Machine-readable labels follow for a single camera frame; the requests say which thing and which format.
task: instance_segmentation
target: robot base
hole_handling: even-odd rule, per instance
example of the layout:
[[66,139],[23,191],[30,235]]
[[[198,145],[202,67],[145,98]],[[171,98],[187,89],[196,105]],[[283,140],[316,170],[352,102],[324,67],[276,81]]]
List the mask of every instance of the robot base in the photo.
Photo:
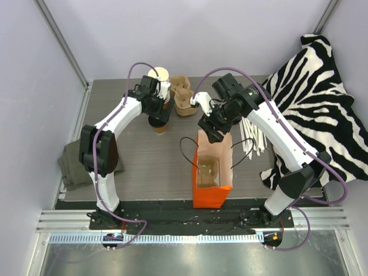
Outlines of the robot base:
[[[121,203],[116,207],[114,214],[119,217],[123,216],[121,211]],[[87,213],[87,216],[91,218],[90,220],[90,230],[106,230],[106,229],[121,229],[122,221],[113,217],[109,212],[96,208],[93,213]]]

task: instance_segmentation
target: metal frame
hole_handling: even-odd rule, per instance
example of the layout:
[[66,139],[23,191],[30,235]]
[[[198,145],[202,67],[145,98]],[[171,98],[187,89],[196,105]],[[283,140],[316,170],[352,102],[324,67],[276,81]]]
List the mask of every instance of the metal frame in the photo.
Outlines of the metal frame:
[[[81,130],[82,130],[82,127],[83,127],[83,120],[84,120],[84,117],[85,117],[85,114],[86,114],[88,101],[89,101],[90,96],[91,96],[92,86],[93,86],[93,82],[91,82],[88,85],[87,89],[83,93],[82,102],[80,103],[81,106],[79,108],[79,113],[78,113],[78,116],[76,118],[76,122],[75,122],[75,125],[74,125],[74,130],[73,130],[71,141],[78,140],[80,135],[81,135]],[[54,206],[56,205],[58,199],[59,200],[64,200],[65,199],[66,192],[67,192],[67,190],[65,189],[63,180],[60,178],[59,192],[58,192],[57,197],[55,198],[55,202],[53,204]]]
[[[302,210],[308,216],[312,230],[349,230],[349,224],[344,210],[338,207],[305,207]],[[100,232],[89,230],[90,218],[88,212],[94,210],[44,210],[37,225],[36,233],[66,233],[66,232]],[[295,227],[285,231],[307,230],[304,216],[291,209]],[[279,231],[279,228],[254,228],[256,231]]]
[[49,9],[47,8],[46,3],[44,0],[34,0],[36,6],[40,10],[40,13],[46,20],[47,25],[50,27],[50,30],[56,39],[57,43],[59,43],[61,49],[64,52],[64,55],[66,59],[70,62],[71,67],[73,68],[74,72],[76,73],[78,79],[82,83],[84,88],[88,88],[88,81],[86,77],[84,76],[81,68],[79,67],[78,62],[76,62],[76,59],[71,52],[67,42],[65,41],[65,38],[63,37],[63,34],[61,33],[58,25],[56,24],[55,20],[53,19],[52,14],[50,13]]
[[[360,271],[357,254],[354,250],[351,231],[341,206],[337,207],[306,207],[302,210],[308,216],[311,230],[327,231],[335,230],[339,241],[340,249],[343,254],[348,272],[350,275],[363,275]],[[70,243],[100,243],[104,233],[114,232],[112,230],[89,230],[90,218],[86,216],[87,212],[93,210],[44,210],[37,225],[37,242],[34,248],[33,258],[30,264],[28,276],[40,274],[43,261],[46,255],[47,246],[51,243],[68,242]],[[303,215],[295,209],[292,209],[292,215],[295,227],[286,228],[285,231],[305,231],[307,229]],[[239,236],[142,236],[135,243],[252,243],[262,239],[263,231],[279,231],[279,228],[255,228],[256,235]]]
[[335,233],[349,275],[364,275],[363,267],[359,264],[357,252],[354,248],[351,230],[336,230]]
[[322,16],[318,20],[317,25],[315,26],[315,29],[313,30],[313,33],[315,35],[320,35],[324,28],[327,26],[329,20],[333,16],[335,10],[339,6],[341,0],[329,0],[327,7],[323,11]]
[[46,250],[50,239],[50,233],[37,233],[37,241],[34,245],[33,256],[29,264],[28,276],[39,276],[46,256]]

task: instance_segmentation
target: black mounting plate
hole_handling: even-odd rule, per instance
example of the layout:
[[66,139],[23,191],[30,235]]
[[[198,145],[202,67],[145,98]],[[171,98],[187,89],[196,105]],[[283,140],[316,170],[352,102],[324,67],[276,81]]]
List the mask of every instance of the black mounting plate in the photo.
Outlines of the black mounting plate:
[[[126,210],[128,219],[145,219],[145,235],[246,235],[254,228],[280,228],[279,220],[265,225],[259,219],[259,210],[250,209],[192,209],[192,210]],[[284,211],[279,217],[284,228],[293,228],[292,213]],[[137,234],[143,223],[126,225],[128,234]]]

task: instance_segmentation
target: olive green cloth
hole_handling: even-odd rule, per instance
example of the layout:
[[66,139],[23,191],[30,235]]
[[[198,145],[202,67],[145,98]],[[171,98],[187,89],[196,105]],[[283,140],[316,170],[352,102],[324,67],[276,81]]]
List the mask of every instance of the olive green cloth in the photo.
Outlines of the olive green cloth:
[[[62,156],[57,160],[62,171],[63,183],[67,190],[74,190],[93,184],[84,165],[79,162],[79,143],[80,140],[67,144],[64,147]],[[115,172],[122,171],[122,162],[119,158]]]

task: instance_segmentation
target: orange paper bag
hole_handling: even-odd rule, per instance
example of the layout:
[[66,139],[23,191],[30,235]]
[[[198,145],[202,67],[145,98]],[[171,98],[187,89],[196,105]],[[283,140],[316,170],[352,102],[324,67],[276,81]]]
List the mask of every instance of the orange paper bag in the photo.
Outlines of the orange paper bag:
[[198,131],[197,144],[193,159],[196,166],[192,165],[193,207],[220,208],[232,189],[231,134],[227,133],[221,143],[211,144],[206,133]]

